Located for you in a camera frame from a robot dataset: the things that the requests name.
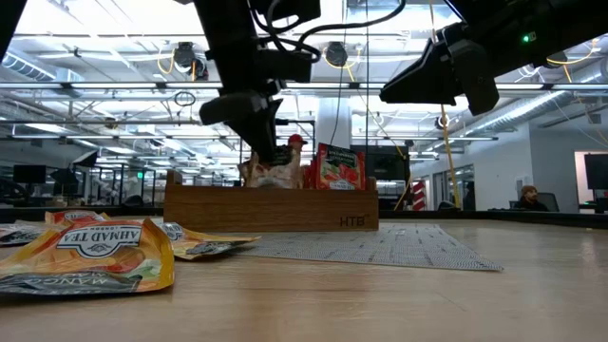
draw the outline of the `black cable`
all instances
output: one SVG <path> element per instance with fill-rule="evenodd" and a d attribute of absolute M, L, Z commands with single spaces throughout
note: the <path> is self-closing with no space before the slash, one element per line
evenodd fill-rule
<path fill-rule="evenodd" d="M 289 52 L 281 44 L 280 40 L 278 39 L 277 31 L 276 31 L 275 27 L 273 26 L 273 21 L 275 20 L 275 8 L 278 4 L 280 4 L 281 1 L 282 0 L 273 0 L 273 2 L 270 4 L 270 7 L 268 8 L 268 12 L 266 13 L 266 25 L 268 25 L 268 34 L 270 34 L 270 37 L 273 39 L 273 42 L 275 43 L 276 48 L 278 48 L 278 50 L 281 52 Z"/>
<path fill-rule="evenodd" d="M 277 38 L 277 39 L 280 42 L 283 42 L 285 44 L 289 44 L 294 47 L 298 46 L 298 43 L 295 40 L 285 39 L 285 38 Z M 271 37 L 265 37 L 265 38 L 260 39 L 260 42 L 262 42 L 262 43 L 268 43 L 269 41 L 272 41 Z M 301 46 L 302 46 L 303 50 L 310 52 L 314 56 L 311 58 L 312 63 L 316 63 L 321 60 L 321 57 L 323 56 L 323 54 L 321 53 L 321 50 L 319 50 L 316 47 L 311 47 L 308 44 L 302 44 Z"/>
<path fill-rule="evenodd" d="M 397 8 L 394 11 L 392 11 L 391 13 L 383 16 L 382 18 L 374 19 L 372 21 L 368 21 L 365 23 L 329 24 L 329 25 L 321 25 L 316 28 L 311 28 L 311 29 L 307 30 L 306 32 L 304 32 L 304 34 L 302 34 L 300 39 L 297 40 L 298 47 L 296 47 L 296 49 L 300 50 L 301 49 L 300 44 L 304 44 L 304 41 L 306 40 L 306 38 L 308 38 L 312 34 L 320 32 L 320 31 L 324 31 L 324 30 L 328 30 L 328 29 L 361 29 L 361 28 L 366 28 L 366 27 L 370 27 L 372 25 L 383 23 L 389 19 L 394 18 L 395 16 L 397 16 L 397 14 L 401 13 L 403 8 L 406 6 L 406 2 L 407 2 L 407 0 L 401 0 L 399 2 L 399 6 L 397 6 Z"/>
<path fill-rule="evenodd" d="M 344 21 L 348 20 L 349 13 L 346 12 L 344 15 Z M 344 49 L 346 49 L 346 29 L 344 28 L 344 42 L 342 43 Z M 340 120 L 340 103 L 342 102 L 342 76 L 344 75 L 343 67 L 340 68 L 340 84 L 338 87 L 338 106 L 335 113 L 335 125 L 333 126 L 332 139 L 330 140 L 330 145 L 333 145 L 333 138 L 335 137 L 335 131 L 338 129 L 338 122 Z"/>
<path fill-rule="evenodd" d="M 264 30 L 265 32 L 268 32 L 268 27 L 266 25 L 262 24 L 262 22 L 259 21 L 259 18 L 257 17 L 255 9 L 251 10 L 251 15 L 254 17 L 254 21 L 256 22 L 256 25 L 260 29 Z M 285 33 L 285 32 L 287 32 L 290 29 L 295 29 L 300 24 L 302 24 L 302 22 L 298 19 L 293 24 L 290 24 L 290 25 L 288 25 L 288 26 L 286 26 L 284 28 L 275 28 L 275 27 L 273 27 L 273 28 L 275 29 L 276 33 L 280 34 L 280 33 Z"/>

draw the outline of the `wooden table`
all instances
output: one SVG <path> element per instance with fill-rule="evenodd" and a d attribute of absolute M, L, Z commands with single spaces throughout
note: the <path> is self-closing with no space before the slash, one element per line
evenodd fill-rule
<path fill-rule="evenodd" d="M 504 272 L 252 256 L 178 262 L 176 284 L 158 293 L 0 296 L 0 341 L 607 340 L 608 232 L 432 223 Z"/>

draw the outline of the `computer monitor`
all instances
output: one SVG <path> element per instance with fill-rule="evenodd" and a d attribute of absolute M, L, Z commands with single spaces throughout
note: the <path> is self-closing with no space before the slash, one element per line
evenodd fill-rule
<path fill-rule="evenodd" d="M 12 181 L 26 184 L 44 184 L 47 182 L 47 167 L 45 165 L 14 165 Z"/>
<path fill-rule="evenodd" d="M 608 155 L 585 155 L 587 187 L 590 190 L 608 189 Z"/>

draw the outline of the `person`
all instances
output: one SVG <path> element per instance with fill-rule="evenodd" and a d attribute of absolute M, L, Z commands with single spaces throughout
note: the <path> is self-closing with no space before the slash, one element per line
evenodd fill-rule
<path fill-rule="evenodd" d="M 513 208 L 530 211 L 549 211 L 546 205 L 539 202 L 539 192 L 532 185 L 526 185 L 522 188 L 522 197 Z"/>
<path fill-rule="evenodd" d="M 466 196 L 463 199 L 463 210 L 475 211 L 475 182 L 470 181 L 466 184 Z"/>

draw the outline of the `red package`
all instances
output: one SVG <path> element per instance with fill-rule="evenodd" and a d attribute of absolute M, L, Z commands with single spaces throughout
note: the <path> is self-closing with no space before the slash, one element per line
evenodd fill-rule
<path fill-rule="evenodd" d="M 316 188 L 365 190 L 365 154 L 346 148 L 319 144 Z"/>

